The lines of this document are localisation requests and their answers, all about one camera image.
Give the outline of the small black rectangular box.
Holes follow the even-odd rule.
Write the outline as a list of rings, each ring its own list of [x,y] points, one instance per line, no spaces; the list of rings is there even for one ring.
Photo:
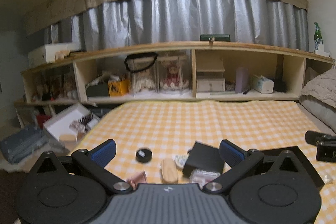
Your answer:
[[[224,161],[219,154],[219,149],[196,141],[183,167],[183,176],[190,178],[196,169],[222,174]]]

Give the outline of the clear plastic small case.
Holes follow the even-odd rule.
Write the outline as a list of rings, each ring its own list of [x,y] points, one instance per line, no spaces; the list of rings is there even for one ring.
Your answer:
[[[203,188],[205,184],[208,184],[220,175],[218,172],[195,169],[190,175],[189,183],[198,184],[200,188]]]

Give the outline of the pink small tool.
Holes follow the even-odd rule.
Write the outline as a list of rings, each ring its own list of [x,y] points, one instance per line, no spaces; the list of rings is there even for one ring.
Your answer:
[[[139,173],[134,174],[130,178],[126,180],[126,182],[133,188],[137,189],[139,184],[146,184],[147,183],[147,176],[145,171],[141,171]]]

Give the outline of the black round small case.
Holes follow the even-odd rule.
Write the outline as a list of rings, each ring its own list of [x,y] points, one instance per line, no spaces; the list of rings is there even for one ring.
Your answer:
[[[147,163],[152,160],[153,153],[149,148],[139,148],[135,153],[135,158],[140,163]]]

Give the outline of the oval wooden piece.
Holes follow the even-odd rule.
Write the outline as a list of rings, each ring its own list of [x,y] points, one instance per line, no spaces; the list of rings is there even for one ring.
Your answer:
[[[161,161],[161,178],[164,183],[176,184],[178,182],[178,171],[173,159]]]

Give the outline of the large black storage box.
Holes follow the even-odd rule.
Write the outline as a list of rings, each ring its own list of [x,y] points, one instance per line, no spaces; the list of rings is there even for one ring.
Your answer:
[[[295,156],[298,158],[300,163],[306,169],[311,179],[314,181],[315,187],[320,192],[322,188],[324,187],[325,183],[323,182],[321,176],[318,174],[318,172],[316,171],[314,166],[311,164],[309,159],[305,156],[305,154],[300,150],[298,146],[262,150],[262,153],[265,155],[265,157],[264,157],[263,165],[261,167],[261,172],[262,173],[268,172],[268,170],[270,170],[271,166],[273,165],[277,157],[280,155],[280,153],[286,150],[292,151],[295,154]]]

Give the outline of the round white patterned tin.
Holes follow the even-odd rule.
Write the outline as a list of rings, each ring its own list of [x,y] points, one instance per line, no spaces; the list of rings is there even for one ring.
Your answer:
[[[183,170],[188,158],[188,155],[176,155],[174,161],[177,169]]]

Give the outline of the clear plastic wrapper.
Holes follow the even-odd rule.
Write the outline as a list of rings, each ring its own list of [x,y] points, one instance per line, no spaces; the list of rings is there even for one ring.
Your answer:
[[[331,176],[331,175],[328,174],[328,173],[325,174],[325,175],[323,175],[323,176],[322,176],[322,179],[323,179],[323,182],[324,182],[325,185],[327,185],[327,184],[332,184],[333,181],[334,181],[333,176]]]

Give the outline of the yellow checkered table cloth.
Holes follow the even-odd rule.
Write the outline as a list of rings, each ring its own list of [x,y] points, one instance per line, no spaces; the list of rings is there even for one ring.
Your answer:
[[[298,146],[321,177],[335,177],[335,164],[317,161],[306,143],[309,130],[316,125],[290,101],[130,102],[104,116],[77,147],[113,139],[117,153],[107,170],[124,180],[145,171],[148,182],[159,183],[163,159],[186,154],[196,141],[217,147],[223,139],[244,150]],[[151,149],[150,162],[136,160],[139,148]]]

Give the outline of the folded blue jeans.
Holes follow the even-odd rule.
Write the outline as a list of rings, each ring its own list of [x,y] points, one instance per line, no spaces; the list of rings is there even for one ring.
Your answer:
[[[48,142],[48,137],[36,125],[29,125],[1,141],[1,153],[10,164],[18,164],[25,157]]]

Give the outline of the white small drawer box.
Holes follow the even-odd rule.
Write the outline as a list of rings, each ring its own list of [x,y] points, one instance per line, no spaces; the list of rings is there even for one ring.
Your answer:
[[[197,79],[198,93],[224,92],[225,79]]]

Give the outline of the purple box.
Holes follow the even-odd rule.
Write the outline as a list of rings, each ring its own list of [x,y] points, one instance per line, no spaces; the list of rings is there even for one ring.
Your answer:
[[[244,93],[249,85],[249,72],[245,67],[236,69],[235,93]]]

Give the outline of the white box on shelf top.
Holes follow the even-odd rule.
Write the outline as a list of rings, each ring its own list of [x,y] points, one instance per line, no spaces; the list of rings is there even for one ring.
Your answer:
[[[66,51],[79,51],[80,46],[76,43],[56,43],[46,44],[29,52],[29,67],[34,68],[39,65],[54,63],[56,61],[56,53]]]

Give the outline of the black headband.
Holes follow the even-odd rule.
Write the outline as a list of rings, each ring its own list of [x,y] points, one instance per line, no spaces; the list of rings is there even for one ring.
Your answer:
[[[128,72],[139,73],[152,68],[157,58],[158,54],[156,52],[134,53],[127,55],[124,65]]]

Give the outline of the silver grey curtain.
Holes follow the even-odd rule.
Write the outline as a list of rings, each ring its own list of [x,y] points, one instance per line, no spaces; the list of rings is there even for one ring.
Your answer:
[[[124,0],[107,2],[43,30],[46,44],[81,50],[229,35],[232,42],[307,51],[307,13],[274,0]]]

